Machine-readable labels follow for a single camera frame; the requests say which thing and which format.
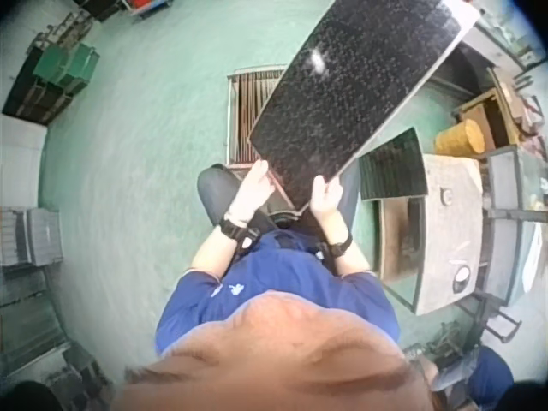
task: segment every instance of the white wall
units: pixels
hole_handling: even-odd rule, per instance
[[[78,10],[71,0],[20,0],[0,26],[0,105],[3,106],[36,34]]]
[[[0,206],[36,207],[47,128],[0,117]]]

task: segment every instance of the wristwatch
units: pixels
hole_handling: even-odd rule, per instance
[[[223,217],[219,223],[219,227],[221,227],[221,232],[224,235],[238,242],[247,234],[247,227],[240,227],[239,225],[232,223],[226,217]]]
[[[350,244],[352,244],[352,241],[354,239],[352,238],[352,234],[348,233],[348,238],[345,242],[338,242],[337,244],[330,244],[329,250],[331,253],[331,256],[336,259],[338,257],[341,257],[346,253],[346,250],[348,250],[348,247],[350,247]]]

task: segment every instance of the blue polo shirt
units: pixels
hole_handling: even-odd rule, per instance
[[[281,247],[280,235],[294,247]],[[350,311],[397,341],[400,329],[380,281],[369,272],[334,276],[311,252],[314,242],[293,231],[274,230],[237,260],[221,282],[203,271],[189,271],[179,280],[158,323],[157,351],[162,354],[197,325],[228,318],[242,303],[268,290]]]

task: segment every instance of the floor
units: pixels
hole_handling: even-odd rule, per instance
[[[226,153],[226,75],[288,63],[330,0],[176,1],[145,21],[118,15],[94,28],[92,84],[46,141],[40,204],[61,212],[65,260],[50,273],[69,335],[107,376],[155,360],[158,317],[211,226],[195,182]],[[426,86],[381,140],[415,126],[432,152],[459,102]],[[354,238],[375,261],[374,205],[360,203]],[[456,307],[415,317],[395,302],[401,345],[425,342]]]

